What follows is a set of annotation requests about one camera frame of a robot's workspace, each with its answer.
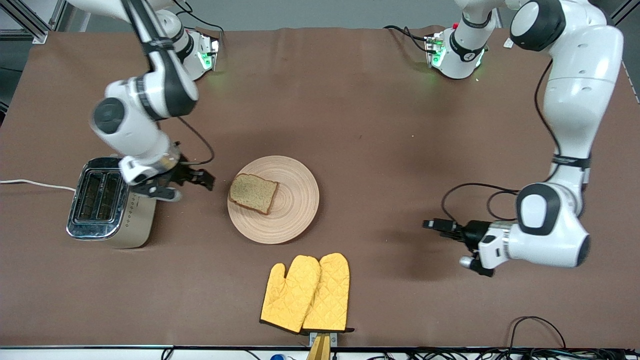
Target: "slice of bread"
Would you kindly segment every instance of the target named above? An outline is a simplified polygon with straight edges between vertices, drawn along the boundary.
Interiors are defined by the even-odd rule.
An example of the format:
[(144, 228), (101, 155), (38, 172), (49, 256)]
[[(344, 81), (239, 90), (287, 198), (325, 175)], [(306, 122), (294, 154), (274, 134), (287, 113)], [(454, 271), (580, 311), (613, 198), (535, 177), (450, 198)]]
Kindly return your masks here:
[(269, 215), (279, 184), (256, 175), (238, 174), (231, 183), (229, 199), (243, 208)]

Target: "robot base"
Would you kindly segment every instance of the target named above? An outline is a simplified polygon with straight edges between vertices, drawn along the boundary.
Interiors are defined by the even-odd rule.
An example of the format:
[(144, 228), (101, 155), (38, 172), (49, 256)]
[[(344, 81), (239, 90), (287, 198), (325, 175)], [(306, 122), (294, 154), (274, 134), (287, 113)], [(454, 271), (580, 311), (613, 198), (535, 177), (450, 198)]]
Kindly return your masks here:
[(193, 48), (182, 61), (192, 81), (200, 79), (207, 71), (216, 68), (216, 60), (220, 51), (220, 40), (208, 37), (195, 30), (185, 29), (193, 39)]
[(427, 54), (429, 67), (438, 69), (444, 76), (451, 79), (464, 79), (471, 75), (484, 55), (484, 50), (472, 61), (462, 61), (460, 56), (451, 49), (449, 41), (453, 29), (449, 28), (441, 33), (435, 33), (431, 41), (436, 54)]

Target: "brown table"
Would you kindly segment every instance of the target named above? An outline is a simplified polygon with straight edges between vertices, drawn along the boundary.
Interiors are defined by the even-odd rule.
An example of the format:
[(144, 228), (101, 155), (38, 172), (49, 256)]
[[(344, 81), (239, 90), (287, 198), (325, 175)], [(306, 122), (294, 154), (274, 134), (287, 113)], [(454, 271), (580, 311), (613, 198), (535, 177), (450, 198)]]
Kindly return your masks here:
[[(482, 67), (452, 81), (386, 30), (229, 33), (225, 71), (198, 81), (187, 117), (216, 150), (207, 169), (218, 182), (159, 203), (146, 247), (72, 240), (69, 192), (0, 187), (0, 344), (297, 345), (305, 339), (258, 323), (269, 269), (342, 252), (356, 332), (341, 345), (503, 346), (514, 318), (538, 315), (571, 347), (637, 347), (640, 109), (624, 71), (593, 148), (582, 267), (510, 261), (489, 279), (458, 265), (463, 245), (420, 227), (443, 216), (456, 184), (521, 188), (547, 173), (553, 145), (532, 101), (547, 59), (503, 48), (507, 35), (496, 31)], [(145, 65), (132, 34), (50, 34), (0, 129), (1, 177), (74, 186), (89, 159), (113, 153), (88, 126), (104, 87)], [(163, 129), (190, 158), (206, 156), (176, 120)], [(321, 207), (297, 240), (265, 246), (236, 231), (225, 199), (240, 168), (274, 154), (311, 169)], [(489, 193), (461, 190), (451, 211), (488, 220)], [(559, 343), (524, 323), (516, 344)]]

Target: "yellow oven mitt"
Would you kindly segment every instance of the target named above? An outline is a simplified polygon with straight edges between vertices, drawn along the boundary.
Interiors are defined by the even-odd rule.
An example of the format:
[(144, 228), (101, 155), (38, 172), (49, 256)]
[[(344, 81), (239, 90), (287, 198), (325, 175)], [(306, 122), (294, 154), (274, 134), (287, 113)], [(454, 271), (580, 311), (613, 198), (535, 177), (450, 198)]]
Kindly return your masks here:
[(284, 264), (274, 265), (264, 294), (260, 322), (299, 333), (319, 280), (320, 264), (311, 256), (296, 256), (286, 277)]
[(329, 254), (320, 259), (320, 268), (320, 283), (302, 327), (305, 331), (344, 332), (347, 330), (349, 263), (342, 254)]

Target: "wooden plate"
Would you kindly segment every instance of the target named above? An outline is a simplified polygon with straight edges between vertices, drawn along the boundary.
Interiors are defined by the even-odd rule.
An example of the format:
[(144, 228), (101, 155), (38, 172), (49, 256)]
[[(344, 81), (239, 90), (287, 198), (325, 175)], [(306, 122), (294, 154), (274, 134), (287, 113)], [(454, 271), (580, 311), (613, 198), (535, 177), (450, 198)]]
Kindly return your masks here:
[(263, 244), (279, 244), (300, 235), (311, 224), (320, 203), (320, 191), (314, 175), (301, 162), (286, 156), (266, 156), (251, 162), (240, 173), (280, 183), (269, 215), (227, 199), (231, 221), (242, 235)]

